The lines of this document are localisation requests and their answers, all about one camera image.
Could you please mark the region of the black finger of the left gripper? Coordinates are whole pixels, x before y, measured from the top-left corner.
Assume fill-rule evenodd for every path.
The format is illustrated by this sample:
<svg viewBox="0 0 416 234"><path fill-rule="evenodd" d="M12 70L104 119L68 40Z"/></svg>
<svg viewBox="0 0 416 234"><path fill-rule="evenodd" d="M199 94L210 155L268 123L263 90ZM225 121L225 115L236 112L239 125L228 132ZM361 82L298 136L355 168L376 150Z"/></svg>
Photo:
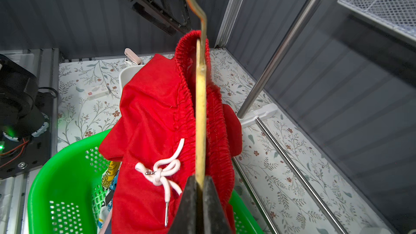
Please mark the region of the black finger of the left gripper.
<svg viewBox="0 0 416 234"><path fill-rule="evenodd" d="M189 9L185 0L160 0L164 13L176 31L187 34L192 29Z"/></svg>
<svg viewBox="0 0 416 234"><path fill-rule="evenodd" d="M177 33L178 27L174 23L172 16L166 13L157 4L147 1L134 1L132 10L166 34L173 36Z"/></svg>

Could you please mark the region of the red shorts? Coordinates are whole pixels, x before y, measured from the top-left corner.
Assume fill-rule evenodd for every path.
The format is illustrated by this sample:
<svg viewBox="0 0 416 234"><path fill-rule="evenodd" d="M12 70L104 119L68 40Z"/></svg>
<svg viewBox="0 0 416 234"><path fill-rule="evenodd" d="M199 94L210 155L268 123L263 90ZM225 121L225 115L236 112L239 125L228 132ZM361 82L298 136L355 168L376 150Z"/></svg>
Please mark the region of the red shorts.
<svg viewBox="0 0 416 234"><path fill-rule="evenodd" d="M165 234L196 165L196 46L183 36L173 58L155 55L123 90L121 118L99 147L121 164L112 233Z"/></svg>

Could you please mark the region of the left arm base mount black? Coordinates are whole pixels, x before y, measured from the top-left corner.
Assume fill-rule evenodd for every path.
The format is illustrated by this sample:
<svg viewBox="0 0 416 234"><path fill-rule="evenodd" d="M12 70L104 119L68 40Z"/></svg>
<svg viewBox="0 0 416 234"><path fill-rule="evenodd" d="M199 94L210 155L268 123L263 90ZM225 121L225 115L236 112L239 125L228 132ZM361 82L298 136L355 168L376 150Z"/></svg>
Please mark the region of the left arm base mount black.
<svg viewBox="0 0 416 234"><path fill-rule="evenodd" d="M44 165L52 154L53 115L59 99L53 87L1 55L1 179Z"/></svg>

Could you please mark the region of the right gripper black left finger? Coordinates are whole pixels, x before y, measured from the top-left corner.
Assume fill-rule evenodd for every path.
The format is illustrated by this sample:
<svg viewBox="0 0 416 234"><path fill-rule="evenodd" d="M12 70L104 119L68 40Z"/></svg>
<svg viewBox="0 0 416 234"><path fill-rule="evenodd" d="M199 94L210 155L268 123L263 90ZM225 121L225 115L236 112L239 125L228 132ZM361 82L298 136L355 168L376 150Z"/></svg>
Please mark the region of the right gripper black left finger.
<svg viewBox="0 0 416 234"><path fill-rule="evenodd" d="M177 214L168 234L197 233L197 182L195 176L188 178Z"/></svg>

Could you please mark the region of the blue yellow white printed shorts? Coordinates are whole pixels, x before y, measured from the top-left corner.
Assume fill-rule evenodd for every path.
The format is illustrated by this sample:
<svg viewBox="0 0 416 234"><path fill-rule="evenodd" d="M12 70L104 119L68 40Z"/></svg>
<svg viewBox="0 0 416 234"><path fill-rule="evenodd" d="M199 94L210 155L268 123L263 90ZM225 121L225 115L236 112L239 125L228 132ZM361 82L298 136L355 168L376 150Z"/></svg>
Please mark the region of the blue yellow white printed shorts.
<svg viewBox="0 0 416 234"><path fill-rule="evenodd" d="M117 187L118 174L121 162L111 161L108 169L101 178L101 190L104 192L104 200L99 203L97 219L97 233L111 234L113 197Z"/></svg>

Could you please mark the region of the yellow hanger of red shorts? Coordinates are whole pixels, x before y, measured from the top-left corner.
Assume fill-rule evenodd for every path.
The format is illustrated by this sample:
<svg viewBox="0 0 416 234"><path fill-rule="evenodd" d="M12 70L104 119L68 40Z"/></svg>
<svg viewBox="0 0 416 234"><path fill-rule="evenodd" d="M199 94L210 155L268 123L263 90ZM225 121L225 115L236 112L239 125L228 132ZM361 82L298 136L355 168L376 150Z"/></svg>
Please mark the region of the yellow hanger of red shorts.
<svg viewBox="0 0 416 234"><path fill-rule="evenodd" d="M187 5L200 19L200 37L196 44L196 173L195 178L200 192L204 188L206 164L206 34L208 18L196 0L186 0Z"/></svg>

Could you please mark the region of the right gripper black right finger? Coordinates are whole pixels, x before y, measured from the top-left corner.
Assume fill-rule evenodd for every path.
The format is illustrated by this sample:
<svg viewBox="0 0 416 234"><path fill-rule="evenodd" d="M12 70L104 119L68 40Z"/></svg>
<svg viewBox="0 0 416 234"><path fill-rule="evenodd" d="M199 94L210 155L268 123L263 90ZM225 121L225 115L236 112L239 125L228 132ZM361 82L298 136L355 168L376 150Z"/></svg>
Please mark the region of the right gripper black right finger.
<svg viewBox="0 0 416 234"><path fill-rule="evenodd" d="M203 187L203 231L205 234L231 234L228 218L221 206L215 184L205 176Z"/></svg>

